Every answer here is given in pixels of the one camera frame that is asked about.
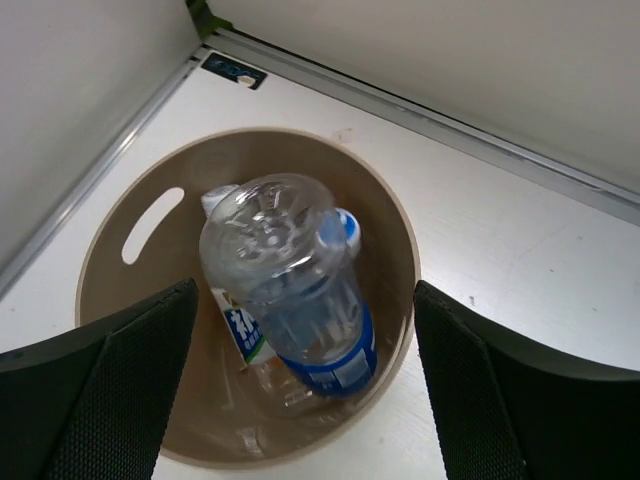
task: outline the trash can handle hole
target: trash can handle hole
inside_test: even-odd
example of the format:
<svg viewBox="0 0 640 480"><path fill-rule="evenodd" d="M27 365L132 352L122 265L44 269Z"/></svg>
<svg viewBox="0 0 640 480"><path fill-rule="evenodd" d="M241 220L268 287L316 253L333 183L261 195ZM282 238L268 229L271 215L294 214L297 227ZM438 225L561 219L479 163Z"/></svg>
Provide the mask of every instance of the trash can handle hole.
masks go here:
<svg viewBox="0 0 640 480"><path fill-rule="evenodd" d="M173 187L155 199L136 221L122 246L122 261L124 263L133 265L138 260L147 240L183 198L184 190L180 187Z"/></svg>

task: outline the blue bottle label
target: blue bottle label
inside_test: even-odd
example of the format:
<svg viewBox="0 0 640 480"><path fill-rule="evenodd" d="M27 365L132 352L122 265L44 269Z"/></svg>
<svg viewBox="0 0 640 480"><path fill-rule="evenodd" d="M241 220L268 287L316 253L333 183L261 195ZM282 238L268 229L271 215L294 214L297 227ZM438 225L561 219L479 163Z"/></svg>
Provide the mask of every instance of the blue bottle label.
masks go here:
<svg viewBox="0 0 640 480"><path fill-rule="evenodd" d="M342 397L362 389L373 377L378 363L375 334L369 309L365 306L360 340L337 362L328 365L302 365L282 358L302 383L321 395Z"/></svg>

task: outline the trash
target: trash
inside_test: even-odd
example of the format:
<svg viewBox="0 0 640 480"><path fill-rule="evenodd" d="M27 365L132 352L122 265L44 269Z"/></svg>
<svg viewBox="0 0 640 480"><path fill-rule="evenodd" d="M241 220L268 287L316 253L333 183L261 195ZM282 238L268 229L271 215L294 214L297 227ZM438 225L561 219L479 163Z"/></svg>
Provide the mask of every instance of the trash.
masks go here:
<svg viewBox="0 0 640 480"><path fill-rule="evenodd" d="M205 193L201 198L205 215L209 217L218 203L236 188L238 185L224 185ZM245 362L245 367L239 373L253 377L253 381L243 382L249 389L248 395L251 399L256 403L269 405L286 417L298 416L326 405L325 398L319 397L300 383L284 365L266 342L253 316L224 288L213 284L210 286Z"/></svg>
<svg viewBox="0 0 640 480"><path fill-rule="evenodd" d="M256 346L262 352L270 345L313 392L341 397L360 390L377 357L352 268L360 238L355 218L336 212L326 187L302 175L270 175L231 192L208 217L200 255L214 294L224 288L224 300L242 305L228 301L236 308L223 313L243 357L251 364Z"/></svg>

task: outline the metal edge trim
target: metal edge trim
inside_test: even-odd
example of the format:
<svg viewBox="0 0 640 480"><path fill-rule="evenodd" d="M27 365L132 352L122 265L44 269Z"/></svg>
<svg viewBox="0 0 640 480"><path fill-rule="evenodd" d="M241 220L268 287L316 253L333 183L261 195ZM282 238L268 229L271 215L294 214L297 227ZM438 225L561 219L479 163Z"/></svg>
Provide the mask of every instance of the metal edge trim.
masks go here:
<svg viewBox="0 0 640 480"><path fill-rule="evenodd" d="M640 194L243 34L205 44L640 226Z"/></svg>
<svg viewBox="0 0 640 480"><path fill-rule="evenodd" d="M22 274L51 243L73 214L96 188L100 181L118 162L131 144L140 136L145 126L155 117L173 93L182 85L207 53L206 47L198 47L189 59L181 64L155 91L152 97L133 116L115 140L98 155L88 172L71 188L60 204L27 240L17 255L0 272L0 301L15 285Z"/></svg>

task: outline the sticker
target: sticker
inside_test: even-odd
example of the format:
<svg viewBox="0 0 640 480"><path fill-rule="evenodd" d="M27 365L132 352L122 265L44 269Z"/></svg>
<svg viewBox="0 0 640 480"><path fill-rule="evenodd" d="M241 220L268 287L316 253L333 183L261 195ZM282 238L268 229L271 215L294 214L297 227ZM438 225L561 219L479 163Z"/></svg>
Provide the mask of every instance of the sticker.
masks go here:
<svg viewBox="0 0 640 480"><path fill-rule="evenodd" d="M353 349L329 365L302 365L282 358L302 383L321 395L343 397L362 389L373 377L378 363L375 335L369 309L365 306L362 335Z"/></svg>
<svg viewBox="0 0 640 480"><path fill-rule="evenodd" d="M256 70L244 63L223 57L218 53L209 55L209 58L202 64L202 68L232 82L245 85L251 90L257 90L264 79L267 78L265 72Z"/></svg>

